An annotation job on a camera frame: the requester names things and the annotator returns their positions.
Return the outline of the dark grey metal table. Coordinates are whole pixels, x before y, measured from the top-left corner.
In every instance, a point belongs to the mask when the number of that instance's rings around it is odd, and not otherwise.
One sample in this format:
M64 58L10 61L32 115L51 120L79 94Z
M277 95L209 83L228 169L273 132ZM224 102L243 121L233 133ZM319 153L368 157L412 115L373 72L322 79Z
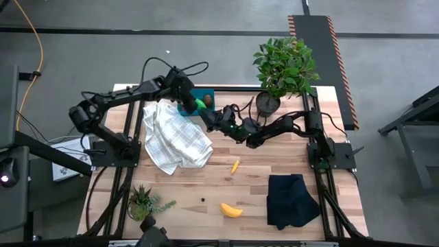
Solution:
M414 100L406 113L378 129L378 133L386 136L394 130L420 182L419 189L401 194L401 199L439 196L439 185L429 173L430 169L439 169L439 86Z

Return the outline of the small potted succulent plant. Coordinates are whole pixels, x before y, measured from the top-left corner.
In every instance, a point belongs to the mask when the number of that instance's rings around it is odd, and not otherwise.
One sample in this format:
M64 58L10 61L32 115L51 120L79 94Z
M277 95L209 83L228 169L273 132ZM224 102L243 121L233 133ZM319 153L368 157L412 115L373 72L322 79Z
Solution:
M175 200L161 204L161 197L152 196L151 191L151 188L146 189L143 185L133 189L128 205L128 215L132 220L143 221L151 214L164 213L176 205Z

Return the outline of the black slanted support beam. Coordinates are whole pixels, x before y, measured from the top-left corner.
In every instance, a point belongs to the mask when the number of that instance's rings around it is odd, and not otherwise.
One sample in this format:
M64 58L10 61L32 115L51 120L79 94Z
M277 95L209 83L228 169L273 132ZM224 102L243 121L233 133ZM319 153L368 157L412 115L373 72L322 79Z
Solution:
M67 169L73 170L85 176L91 177L91 166L87 163L80 161L60 150L50 147L36 139L28 136L22 132L15 131L14 144L17 146L26 146L29 148L29 152L45 160L51 161Z

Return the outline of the black aluminium table frame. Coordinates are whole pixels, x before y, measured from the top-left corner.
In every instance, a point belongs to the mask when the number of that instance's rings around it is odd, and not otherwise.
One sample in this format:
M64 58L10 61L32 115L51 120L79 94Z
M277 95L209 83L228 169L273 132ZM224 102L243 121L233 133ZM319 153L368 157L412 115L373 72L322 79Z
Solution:
M215 90L216 109L227 104L243 108L257 95L257 86L218 86ZM343 128L337 94L332 86L317 86L320 109L332 116ZM221 132L206 134L213 143L213 153L203 168L177 168L168 175L152 162L144 148L134 169L132 186L152 188L161 202L176 201L171 209L155 215L159 227L167 230L171 239L227 239L227 240L323 240L321 217L303 227L288 226L277 230L267 223L266 197L270 175L302 174L307 190L318 201L317 184L308 164L308 139L293 133L282 134L266 141L257 149L237 145ZM240 164L231 173L236 161ZM109 167L99 178L89 206L90 226L99 218L110 200L114 167ZM363 235L368 229L354 176L341 169L333 170L335 193L339 206ZM225 216L220 204L243 210L237 218Z

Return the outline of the large leafy potted plant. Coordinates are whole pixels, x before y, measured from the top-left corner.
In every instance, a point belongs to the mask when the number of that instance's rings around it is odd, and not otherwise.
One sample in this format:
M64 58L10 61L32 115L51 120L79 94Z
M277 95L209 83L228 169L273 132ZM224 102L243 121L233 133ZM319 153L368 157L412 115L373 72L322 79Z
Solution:
M303 39L295 36L269 38L259 45L253 65L264 92L256 97L255 105L260 117L268 118L281 106L286 95L301 95L311 91L311 83L318 81L313 50Z

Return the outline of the dark navy folded cloth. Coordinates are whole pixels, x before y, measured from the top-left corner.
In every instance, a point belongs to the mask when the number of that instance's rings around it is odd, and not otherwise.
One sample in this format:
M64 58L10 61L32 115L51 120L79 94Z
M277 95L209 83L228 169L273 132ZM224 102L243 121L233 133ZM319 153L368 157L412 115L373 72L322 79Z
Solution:
M268 225L280 231L287 226L303 227L320 215L302 174L270 175L266 201Z

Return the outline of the grey side desk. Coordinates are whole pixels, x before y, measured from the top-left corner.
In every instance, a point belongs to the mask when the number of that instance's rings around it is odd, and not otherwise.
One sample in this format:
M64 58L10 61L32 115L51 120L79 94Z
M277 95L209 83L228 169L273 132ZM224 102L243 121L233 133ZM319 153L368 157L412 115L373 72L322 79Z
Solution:
M17 66L0 66L0 161L15 158L19 171L15 186L0 185L0 233L22 227L27 221L29 148L14 144L18 77Z

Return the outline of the white plaid dish towel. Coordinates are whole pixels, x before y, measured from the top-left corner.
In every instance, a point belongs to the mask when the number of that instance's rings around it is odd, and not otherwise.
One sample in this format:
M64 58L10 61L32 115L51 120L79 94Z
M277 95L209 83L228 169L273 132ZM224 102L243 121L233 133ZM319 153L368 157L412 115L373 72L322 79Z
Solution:
M161 100L143 108L145 150L153 163L168 175L178 167L202 168L213 153L212 141L177 106Z

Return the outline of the yellow toy banana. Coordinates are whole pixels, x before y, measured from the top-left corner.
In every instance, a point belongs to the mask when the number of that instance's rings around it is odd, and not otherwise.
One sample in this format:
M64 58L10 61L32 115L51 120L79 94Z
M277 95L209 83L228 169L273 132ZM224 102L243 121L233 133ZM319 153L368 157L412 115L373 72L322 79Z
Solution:
M220 210L225 216L231 217L231 218L239 217L243 213L242 209L234 208L234 207L232 207L228 204L225 204L225 203L220 204Z

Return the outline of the black striped-edge floor mat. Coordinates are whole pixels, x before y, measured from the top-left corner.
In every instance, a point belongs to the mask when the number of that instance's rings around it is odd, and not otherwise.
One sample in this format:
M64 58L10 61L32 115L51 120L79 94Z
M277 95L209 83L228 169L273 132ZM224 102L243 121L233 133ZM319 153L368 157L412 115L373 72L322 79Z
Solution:
M359 130L359 122L331 18L289 15L288 26L292 36L304 40L312 49L311 57L315 61L316 73L320 79L311 84L334 87L344 128Z

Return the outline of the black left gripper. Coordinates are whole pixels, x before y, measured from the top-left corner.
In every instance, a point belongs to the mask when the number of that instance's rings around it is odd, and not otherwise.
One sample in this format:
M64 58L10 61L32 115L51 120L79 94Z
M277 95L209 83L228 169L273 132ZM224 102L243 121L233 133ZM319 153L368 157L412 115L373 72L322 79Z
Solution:
M166 85L169 87L169 98L184 102L184 109L188 115L198 109L197 98L191 94L194 84L183 70L171 68L166 75Z

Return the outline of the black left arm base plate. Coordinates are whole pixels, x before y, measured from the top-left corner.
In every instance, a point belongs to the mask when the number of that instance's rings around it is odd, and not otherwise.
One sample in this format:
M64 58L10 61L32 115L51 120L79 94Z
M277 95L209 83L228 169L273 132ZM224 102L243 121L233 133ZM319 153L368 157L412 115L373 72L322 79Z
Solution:
M90 150L95 167L136 167L139 163L141 142L132 141L129 146L115 148L105 141L96 141Z

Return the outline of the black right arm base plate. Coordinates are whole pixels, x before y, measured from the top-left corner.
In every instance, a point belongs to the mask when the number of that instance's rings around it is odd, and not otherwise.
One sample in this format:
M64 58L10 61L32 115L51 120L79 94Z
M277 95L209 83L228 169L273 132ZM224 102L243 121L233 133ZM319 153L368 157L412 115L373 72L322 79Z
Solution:
M328 158L324 158L318 152L317 143L307 145L309 166L312 169L356 169L356 162L353 149L349 143L334 143L334 153Z

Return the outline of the silver aluminium bracket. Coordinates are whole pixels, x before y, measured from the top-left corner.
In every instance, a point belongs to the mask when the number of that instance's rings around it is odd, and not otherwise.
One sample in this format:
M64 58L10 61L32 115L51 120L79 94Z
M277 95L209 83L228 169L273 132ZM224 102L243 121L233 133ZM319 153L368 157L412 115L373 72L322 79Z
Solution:
M339 247L336 242L307 241L300 242L300 247Z
M151 244L141 240L123 239L109 241L108 247L151 247Z

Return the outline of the teal plastic tupperware container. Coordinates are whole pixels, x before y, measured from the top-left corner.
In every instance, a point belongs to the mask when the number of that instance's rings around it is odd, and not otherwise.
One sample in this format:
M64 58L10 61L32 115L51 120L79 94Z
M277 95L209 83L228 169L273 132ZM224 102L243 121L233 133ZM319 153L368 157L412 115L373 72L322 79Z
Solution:
M211 110L215 110L215 91L213 89L192 89L191 93L196 99L200 99L203 102L206 96L210 96L211 100L209 103L206 104L206 107ZM189 114L181 104L178 105L178 112L183 117L192 117L199 115L198 111L196 110L193 113Z

